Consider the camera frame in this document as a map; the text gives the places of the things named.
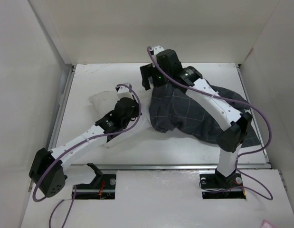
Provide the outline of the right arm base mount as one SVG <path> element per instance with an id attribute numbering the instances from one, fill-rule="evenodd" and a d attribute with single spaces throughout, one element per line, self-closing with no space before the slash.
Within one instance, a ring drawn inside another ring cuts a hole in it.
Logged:
<path id="1" fill-rule="evenodd" d="M 199 178 L 199 187 L 202 189 L 204 200 L 246 199 L 245 190 L 241 188 L 243 181 L 239 173 L 235 173 L 230 180 L 223 183 L 219 183 L 214 173 L 202 173 Z"/>

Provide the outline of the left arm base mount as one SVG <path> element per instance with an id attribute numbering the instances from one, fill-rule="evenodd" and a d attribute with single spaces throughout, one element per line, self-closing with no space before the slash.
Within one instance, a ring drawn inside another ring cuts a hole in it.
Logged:
<path id="1" fill-rule="evenodd" d="M 92 163 L 88 163 L 87 166 L 93 170 L 93 179 L 89 183 L 75 185 L 72 197 L 76 200 L 114 200 L 116 174 L 103 173 Z"/>

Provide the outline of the aluminium rail at table front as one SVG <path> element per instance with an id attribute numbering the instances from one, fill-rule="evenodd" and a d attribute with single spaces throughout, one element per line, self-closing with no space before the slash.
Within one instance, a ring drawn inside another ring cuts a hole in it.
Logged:
<path id="1" fill-rule="evenodd" d="M 217 167 L 214 164 L 186 164 L 186 165 L 150 165 L 150 164 L 96 164 L 101 170 L 213 170 Z M 239 164 L 239 169 L 271 169 L 271 164 Z"/>

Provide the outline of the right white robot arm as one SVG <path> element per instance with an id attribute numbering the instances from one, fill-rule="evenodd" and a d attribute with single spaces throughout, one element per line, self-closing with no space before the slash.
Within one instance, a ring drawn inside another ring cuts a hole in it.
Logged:
<path id="1" fill-rule="evenodd" d="M 236 173 L 237 156 L 251 125 L 252 115 L 230 106 L 196 68 L 183 67 L 174 50 L 154 46 L 147 47 L 147 52 L 152 63 L 140 68 L 144 89 L 170 83 L 201 105 L 219 124 L 222 133 L 216 140 L 220 154 L 215 182 L 220 187 L 226 187 Z"/>

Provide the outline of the dark grey checked pillowcase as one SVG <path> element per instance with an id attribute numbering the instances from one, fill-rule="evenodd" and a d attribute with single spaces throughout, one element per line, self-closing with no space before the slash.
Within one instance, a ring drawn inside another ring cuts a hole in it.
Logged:
<path id="1" fill-rule="evenodd" d="M 216 145 L 217 137 L 223 132 L 200 104 L 171 84 L 153 88 L 149 114 L 152 127 L 161 133 L 177 128 L 202 142 Z"/>

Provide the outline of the pink object at corner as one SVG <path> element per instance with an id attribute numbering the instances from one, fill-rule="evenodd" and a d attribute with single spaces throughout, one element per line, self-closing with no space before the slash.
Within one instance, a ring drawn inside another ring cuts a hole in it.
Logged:
<path id="1" fill-rule="evenodd" d="M 261 228 L 276 228 L 276 226 L 274 226 L 271 222 L 264 219 Z"/>

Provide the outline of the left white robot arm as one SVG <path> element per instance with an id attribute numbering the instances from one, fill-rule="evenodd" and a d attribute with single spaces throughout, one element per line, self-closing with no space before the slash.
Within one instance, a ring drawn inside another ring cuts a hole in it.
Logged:
<path id="1" fill-rule="evenodd" d="M 126 136 L 138 124 L 141 107 L 138 98 L 123 97 L 118 100 L 114 110 L 96 121 L 83 134 L 49 151 L 45 148 L 38 150 L 29 171 L 29 177 L 36 185 L 33 200 L 40 202 L 37 198 L 38 190 L 45 198 L 58 194 L 66 183 L 66 170 L 88 152 L 89 146 L 104 145 Z"/>

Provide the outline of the white pillow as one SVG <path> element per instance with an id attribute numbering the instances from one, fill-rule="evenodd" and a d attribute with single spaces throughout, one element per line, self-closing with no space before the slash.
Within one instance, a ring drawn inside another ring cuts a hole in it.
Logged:
<path id="1" fill-rule="evenodd" d="M 112 148 L 118 143 L 130 139 L 136 134 L 141 133 L 148 128 L 151 128 L 152 125 L 150 121 L 149 107 L 151 104 L 152 91 L 139 89 L 135 92 L 138 95 L 142 104 L 142 117 L 140 117 L 138 124 L 133 129 L 114 137 L 112 140 L 105 143 L 104 147 Z M 117 101 L 118 95 L 116 91 L 103 91 L 89 97 L 89 102 L 94 106 L 94 109 L 96 110 L 97 119 L 100 119 L 109 111 L 113 110 Z"/>

